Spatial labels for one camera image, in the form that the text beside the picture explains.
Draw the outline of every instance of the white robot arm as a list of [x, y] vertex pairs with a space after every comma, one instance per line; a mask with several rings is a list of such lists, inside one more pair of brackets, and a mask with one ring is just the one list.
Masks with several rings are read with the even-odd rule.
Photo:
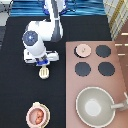
[[22, 40], [25, 46], [24, 61], [36, 63], [36, 66], [46, 66], [50, 61], [59, 60], [56, 51], [46, 51], [43, 41], [58, 42], [63, 36], [63, 28], [60, 22], [58, 5], [62, 0], [46, 0], [50, 21], [31, 21], [23, 34]]

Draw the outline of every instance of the ceramic bowl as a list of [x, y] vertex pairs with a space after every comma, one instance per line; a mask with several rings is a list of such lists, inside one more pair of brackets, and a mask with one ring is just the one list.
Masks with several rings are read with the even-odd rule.
[[102, 128], [114, 119], [115, 109], [111, 109], [113, 104], [112, 97], [105, 90], [99, 87], [87, 87], [77, 96], [76, 111], [87, 125]]

